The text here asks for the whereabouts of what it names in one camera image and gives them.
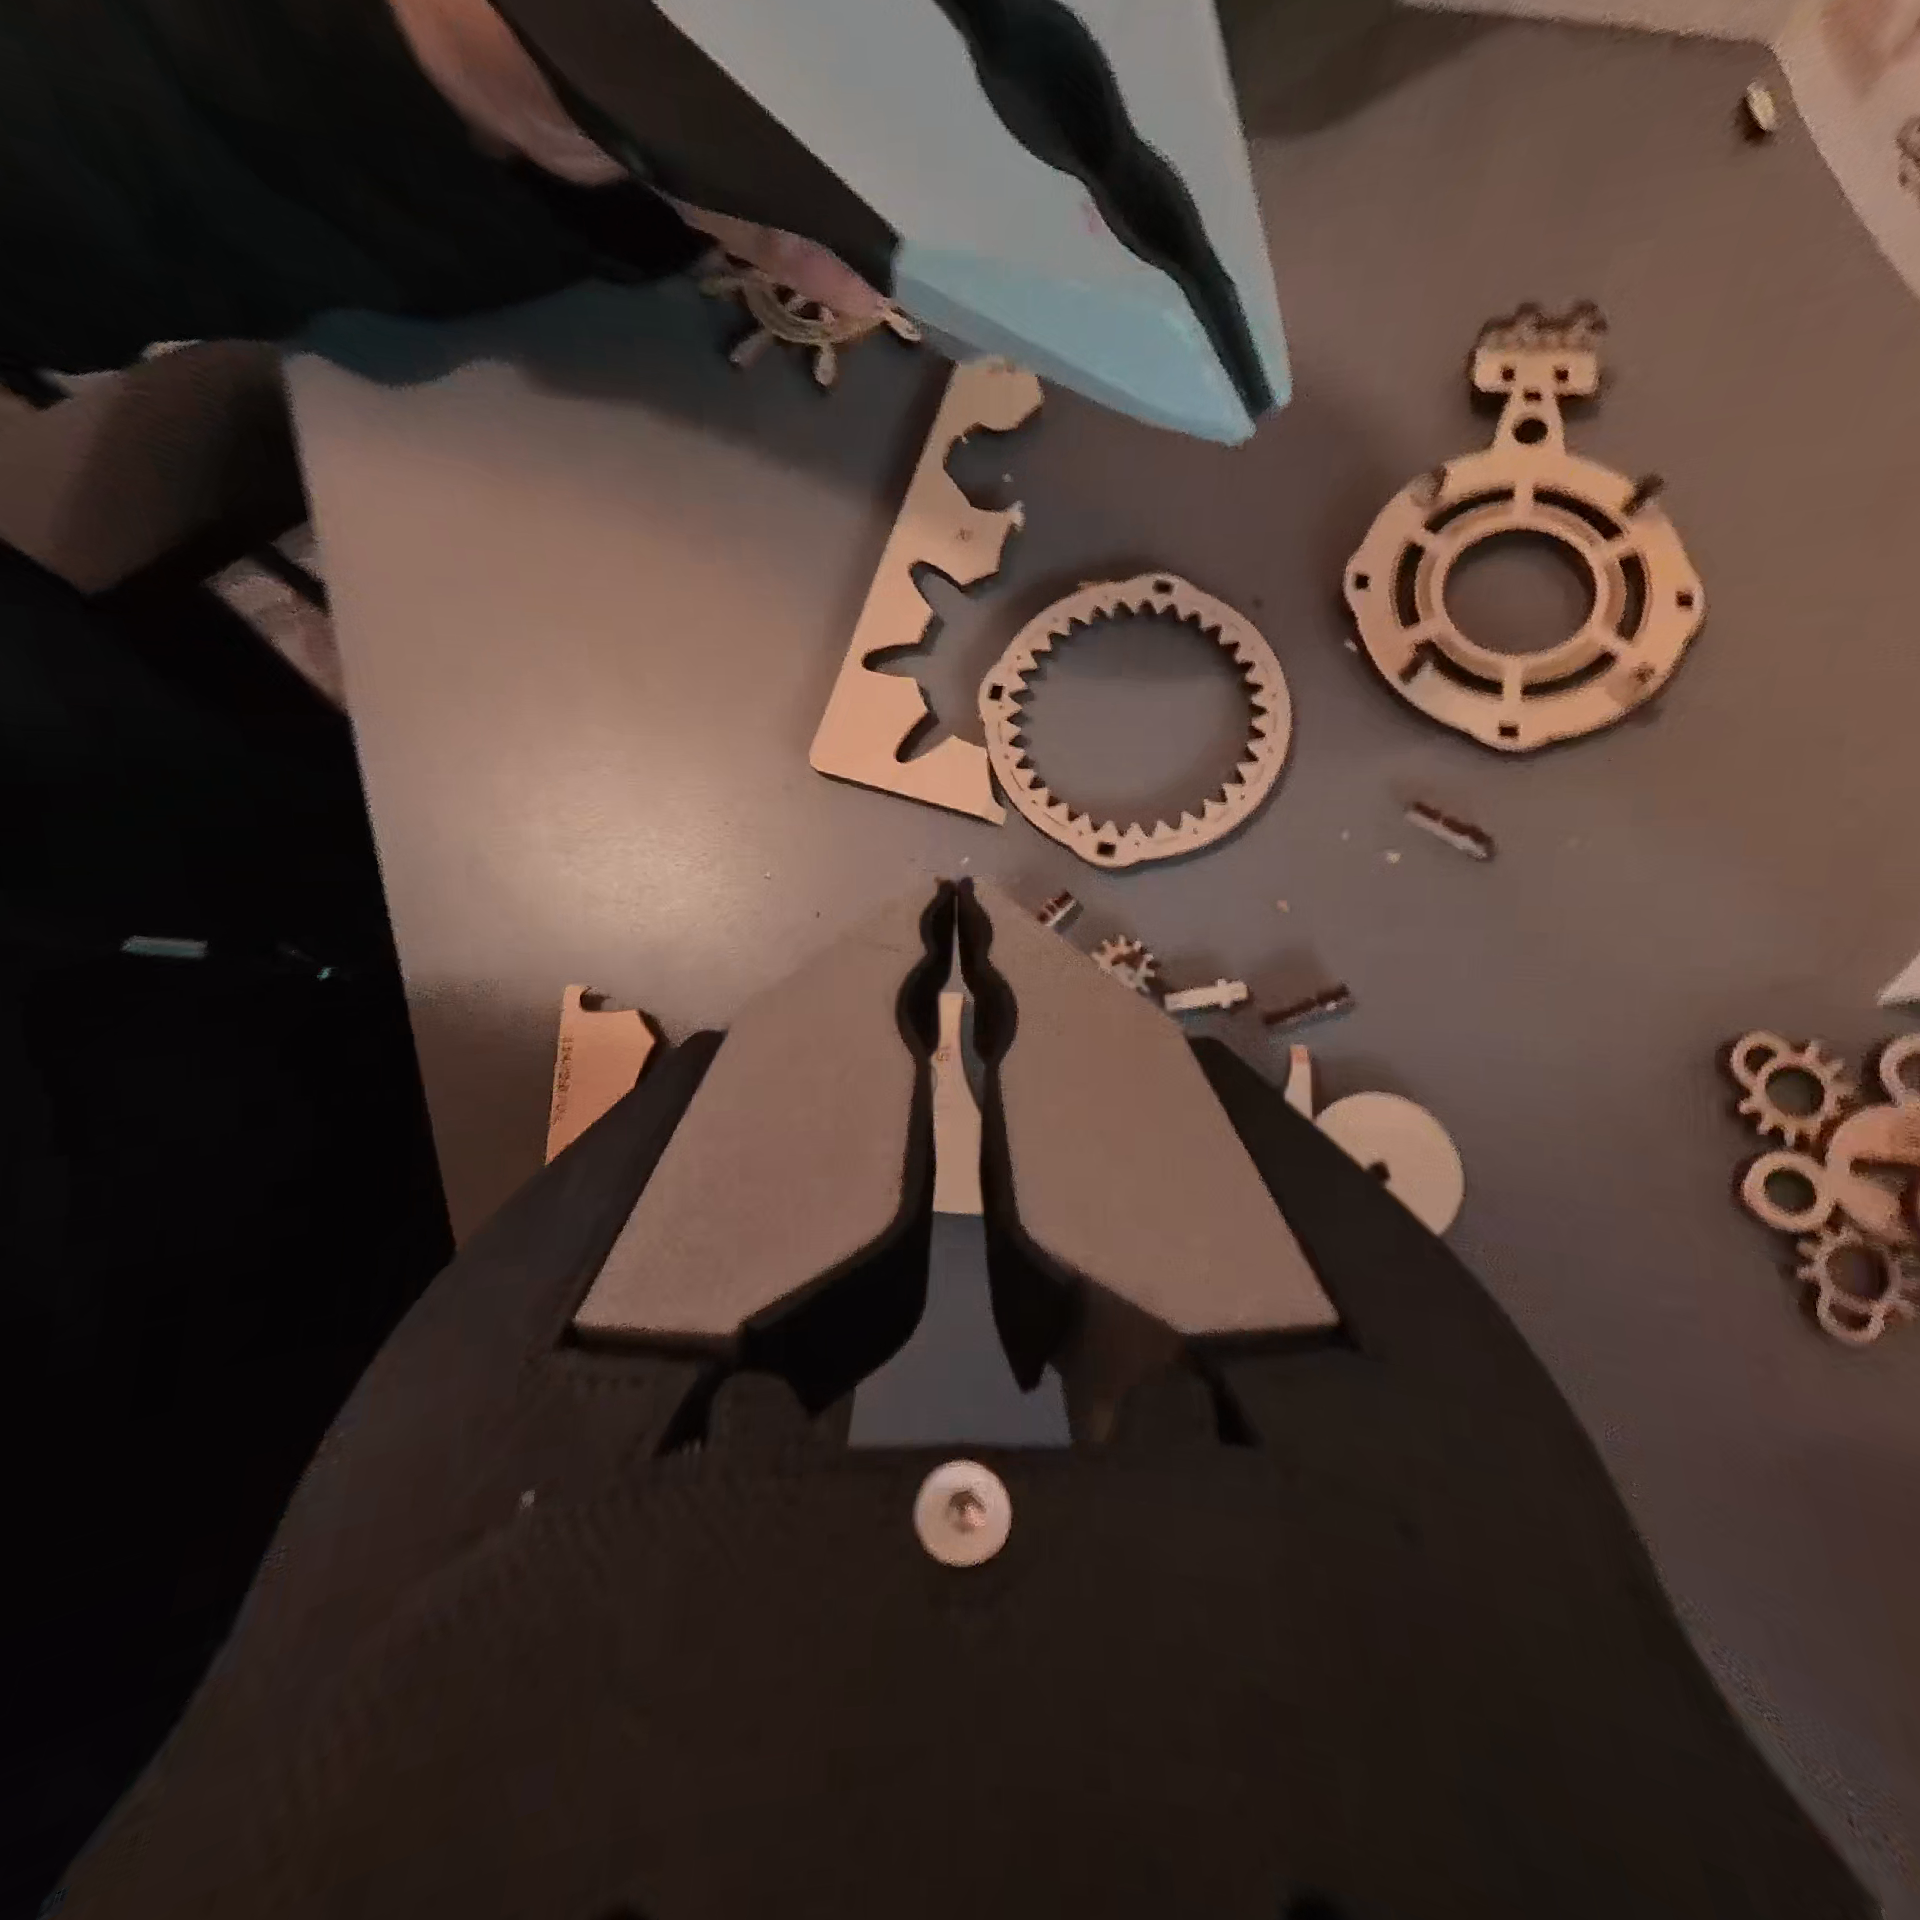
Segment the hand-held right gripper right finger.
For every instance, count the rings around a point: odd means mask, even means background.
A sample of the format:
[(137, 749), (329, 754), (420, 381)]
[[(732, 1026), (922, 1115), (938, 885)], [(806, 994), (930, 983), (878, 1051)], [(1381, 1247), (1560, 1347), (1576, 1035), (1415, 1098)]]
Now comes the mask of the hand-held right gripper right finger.
[(1335, 1336), (1337, 1307), (1189, 1037), (985, 880), (959, 887), (991, 1320), (1077, 1445), (1167, 1372)]

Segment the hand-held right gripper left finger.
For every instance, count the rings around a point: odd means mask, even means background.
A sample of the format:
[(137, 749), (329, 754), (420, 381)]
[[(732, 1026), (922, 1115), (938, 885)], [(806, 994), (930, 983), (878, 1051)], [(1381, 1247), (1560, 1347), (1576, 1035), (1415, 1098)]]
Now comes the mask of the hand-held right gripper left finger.
[(927, 1295), (930, 1055), (958, 892), (938, 880), (756, 994), (716, 1045), (570, 1331), (780, 1377), (820, 1410)]

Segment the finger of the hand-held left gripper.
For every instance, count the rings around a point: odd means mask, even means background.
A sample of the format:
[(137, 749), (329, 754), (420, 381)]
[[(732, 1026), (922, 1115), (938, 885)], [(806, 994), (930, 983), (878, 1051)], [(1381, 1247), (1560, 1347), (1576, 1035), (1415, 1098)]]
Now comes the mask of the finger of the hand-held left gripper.
[[(1063, 181), (1018, 152), (991, 107), (991, 5), (660, 12), (895, 228), (890, 296), (913, 320), (1082, 396), (1033, 355), (1030, 244), (1040, 193)], [(1255, 432), (1252, 419), (1129, 419), (1228, 445)]]
[(1040, 193), (1030, 349), (1136, 419), (1263, 419), (1289, 353), (1214, 5), (991, 5), (991, 107)]

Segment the long wooden sheet remnant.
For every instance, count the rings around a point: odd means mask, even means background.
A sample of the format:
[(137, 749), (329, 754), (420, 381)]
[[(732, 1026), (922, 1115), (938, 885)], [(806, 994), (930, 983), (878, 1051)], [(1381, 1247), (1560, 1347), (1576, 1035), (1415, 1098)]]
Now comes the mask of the long wooden sheet remnant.
[[(978, 1148), (981, 1137), (976, 1092), (982, 1071), (970, 1050), (970, 1026), (968, 997), (943, 989), (932, 1057), (934, 1146), (943, 1160), (932, 1207), (949, 1216), (981, 1213), (976, 1162), (961, 1156), (964, 1148)], [(613, 1007), (605, 994), (577, 983), (565, 988), (543, 1162), (574, 1146), (631, 1092), (657, 1050), (660, 1037), (644, 1012)], [(1444, 1235), (1456, 1224), (1468, 1194), (1464, 1165), (1450, 1133), (1424, 1106), (1383, 1090), (1320, 1103), (1302, 1042), (1290, 1042), (1286, 1051), (1284, 1100), (1350, 1162), (1373, 1172), (1429, 1232)]]

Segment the wooden ring tower model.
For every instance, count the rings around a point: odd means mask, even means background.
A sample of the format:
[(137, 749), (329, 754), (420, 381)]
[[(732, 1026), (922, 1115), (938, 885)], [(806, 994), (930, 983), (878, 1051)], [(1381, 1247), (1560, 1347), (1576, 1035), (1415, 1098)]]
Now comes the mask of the wooden ring tower model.
[(1748, 1032), (1721, 1055), (1734, 1115), (1760, 1141), (1741, 1210), (1792, 1247), (1816, 1329), (1870, 1349), (1917, 1315), (1917, 1037), (1893, 1035), (1868, 1077), (1814, 1041)]

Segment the person's left forearm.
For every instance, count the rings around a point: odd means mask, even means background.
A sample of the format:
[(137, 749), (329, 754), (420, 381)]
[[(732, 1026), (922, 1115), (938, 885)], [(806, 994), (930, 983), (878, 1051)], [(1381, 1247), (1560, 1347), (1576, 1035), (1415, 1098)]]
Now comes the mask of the person's left forearm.
[(498, 159), (388, 5), (1, 5), (1, 348), (88, 375), (329, 313), (466, 320), (705, 240), (628, 178)]

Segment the person's left hand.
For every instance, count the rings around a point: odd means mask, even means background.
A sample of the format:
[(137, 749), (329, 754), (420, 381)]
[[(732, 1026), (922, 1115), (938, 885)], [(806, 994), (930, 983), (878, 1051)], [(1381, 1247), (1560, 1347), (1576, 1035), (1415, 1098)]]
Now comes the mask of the person's left hand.
[(633, 272), (728, 258), (840, 323), (885, 324), (888, 296), (840, 256), (780, 226), (701, 208), (628, 173), (565, 107), (509, 20), (485, 2), (390, 2), (431, 89), (480, 154), (529, 167), (554, 213)]

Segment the wooden ship wheel part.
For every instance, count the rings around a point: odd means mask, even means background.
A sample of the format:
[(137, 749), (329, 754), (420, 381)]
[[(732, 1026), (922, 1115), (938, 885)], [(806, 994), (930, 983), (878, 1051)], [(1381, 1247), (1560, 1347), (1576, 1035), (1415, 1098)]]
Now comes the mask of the wooden ship wheel part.
[(736, 336), (727, 345), (733, 370), (748, 373), (776, 349), (792, 353), (820, 394), (837, 388), (847, 355), (865, 340), (888, 338), (908, 349), (926, 340), (921, 324), (895, 305), (849, 315), (727, 251), (701, 263), (695, 285), (701, 297), (738, 315)]

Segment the curved wooden sheet remnant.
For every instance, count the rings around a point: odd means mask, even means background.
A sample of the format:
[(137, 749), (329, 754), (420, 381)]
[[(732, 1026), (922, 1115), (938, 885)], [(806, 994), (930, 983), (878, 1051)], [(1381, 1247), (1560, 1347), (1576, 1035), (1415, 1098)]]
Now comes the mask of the curved wooden sheet remnant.
[(976, 506), (952, 480), (949, 460), (976, 435), (1017, 432), (1042, 401), (1033, 373), (996, 356), (970, 359), (949, 375), (806, 749), (816, 776), (986, 826), (1004, 824), (981, 746), (946, 736), (927, 752), (904, 752), (930, 721), (930, 706), (916, 679), (878, 671), (876, 659), (916, 649), (930, 635), (932, 607), (921, 591), (921, 569), (961, 591), (1000, 571), (1004, 548), (1024, 528), (1024, 504)]

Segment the folded paper instruction booklet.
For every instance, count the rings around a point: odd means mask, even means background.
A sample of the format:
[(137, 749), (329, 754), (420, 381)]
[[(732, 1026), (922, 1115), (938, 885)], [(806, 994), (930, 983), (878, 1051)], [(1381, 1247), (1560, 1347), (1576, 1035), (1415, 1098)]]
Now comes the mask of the folded paper instruction booklet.
[(1816, 155), (1917, 301), (1917, 5), (1794, 5), (1773, 51)]

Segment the round wooden frame assembly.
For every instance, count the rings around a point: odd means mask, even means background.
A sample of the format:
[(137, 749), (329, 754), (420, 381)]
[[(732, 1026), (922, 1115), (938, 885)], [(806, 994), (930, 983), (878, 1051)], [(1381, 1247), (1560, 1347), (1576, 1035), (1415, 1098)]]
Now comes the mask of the round wooden frame assembly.
[[(1488, 320), (1468, 377), (1498, 404), (1484, 449), (1412, 475), (1350, 554), (1341, 591), (1383, 683), (1484, 749), (1532, 754), (1612, 729), (1656, 699), (1708, 623), (1708, 591), (1654, 474), (1567, 445), (1567, 410), (1599, 396), (1594, 301)], [(1558, 640), (1498, 651), (1449, 608), (1461, 568), (1498, 541), (1544, 545), (1588, 591)]]

